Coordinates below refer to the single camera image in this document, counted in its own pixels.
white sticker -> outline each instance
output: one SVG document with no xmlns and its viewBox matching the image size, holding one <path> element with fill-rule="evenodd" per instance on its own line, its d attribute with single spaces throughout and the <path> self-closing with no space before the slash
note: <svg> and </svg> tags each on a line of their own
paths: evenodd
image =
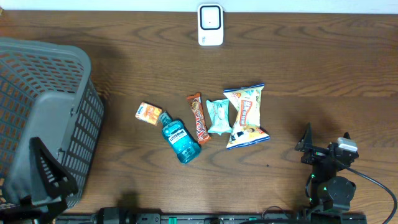
<svg viewBox="0 0 398 224">
<path fill-rule="evenodd" d="M 177 133 L 173 134 L 172 136 L 169 137 L 169 141 L 174 144 L 176 143 L 178 140 L 180 140 L 181 138 L 185 137 L 187 135 L 187 133 L 185 132 L 185 130 L 181 130 L 178 131 Z"/>
</svg>

wooden table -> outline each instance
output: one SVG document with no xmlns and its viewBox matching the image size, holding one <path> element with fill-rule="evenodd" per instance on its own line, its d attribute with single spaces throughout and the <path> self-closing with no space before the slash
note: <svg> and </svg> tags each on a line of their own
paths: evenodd
<svg viewBox="0 0 398 224">
<path fill-rule="evenodd" d="M 226 13 L 224 44 L 200 47 L 195 13 L 5 11 L 0 35 L 75 45 L 91 58 L 106 119 L 81 202 L 70 212 L 116 205 L 163 212 L 262 212 L 308 204 L 311 167 L 294 146 L 307 122 L 325 147 L 345 131 L 358 143 L 353 168 L 398 193 L 398 17 Z M 223 89 L 264 82 L 261 124 L 271 140 L 226 150 L 213 135 L 186 166 L 161 125 L 134 115 L 140 102 L 163 107 L 195 135 L 185 99 L 223 99 Z M 236 111 L 230 105 L 229 121 Z M 207 125 L 210 118 L 206 111 Z M 357 185 L 352 212 L 381 223 L 392 209 L 378 186 Z"/>
</svg>

snack bag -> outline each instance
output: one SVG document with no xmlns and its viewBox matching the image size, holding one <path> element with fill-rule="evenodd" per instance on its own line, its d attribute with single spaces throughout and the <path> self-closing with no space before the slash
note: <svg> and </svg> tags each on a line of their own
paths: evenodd
<svg viewBox="0 0 398 224">
<path fill-rule="evenodd" d="M 161 113 L 162 113 L 162 109 L 142 102 L 141 105 L 139 105 L 139 108 L 137 110 L 136 118 L 140 119 L 141 121 L 145 121 L 150 124 L 157 125 L 157 122 L 159 121 L 159 116 Z"/>
<path fill-rule="evenodd" d="M 219 135 L 223 133 L 231 133 L 232 128 L 229 126 L 228 121 L 229 99 L 216 100 L 213 102 L 208 100 L 206 101 L 206 105 L 211 119 L 211 127 L 208 132 L 217 133 Z"/>
<path fill-rule="evenodd" d="M 193 96 L 188 96 L 187 101 L 191 106 L 191 110 L 195 115 L 198 143 L 204 144 L 211 139 L 210 135 L 207 133 L 205 115 L 203 114 L 203 108 L 201 106 L 200 93 Z"/>
<path fill-rule="evenodd" d="M 240 89 L 224 90 L 224 95 L 238 111 L 227 149 L 250 146 L 269 140 L 269 135 L 260 128 L 261 90 L 264 84 Z"/>
</svg>

light blue snack packet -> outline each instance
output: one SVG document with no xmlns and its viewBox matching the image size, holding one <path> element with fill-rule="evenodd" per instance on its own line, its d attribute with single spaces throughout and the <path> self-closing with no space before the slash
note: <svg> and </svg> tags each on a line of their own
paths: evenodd
<svg viewBox="0 0 398 224">
<path fill-rule="evenodd" d="M 211 119 L 211 127 L 208 132 L 217 133 L 219 135 L 231 133 L 232 128 L 229 126 L 228 122 L 229 99 L 216 100 L 213 102 L 207 100 L 206 105 Z"/>
</svg>

blue mouthwash bottle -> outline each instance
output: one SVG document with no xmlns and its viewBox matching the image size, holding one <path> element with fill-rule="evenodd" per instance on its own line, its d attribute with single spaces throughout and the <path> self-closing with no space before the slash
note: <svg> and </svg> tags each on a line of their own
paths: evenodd
<svg viewBox="0 0 398 224">
<path fill-rule="evenodd" d="M 200 146 L 185 129 L 181 121 L 172 121 L 166 111 L 159 116 L 159 119 L 163 124 L 163 138 L 173 148 L 182 164 L 189 163 L 199 155 L 201 151 Z"/>
</svg>

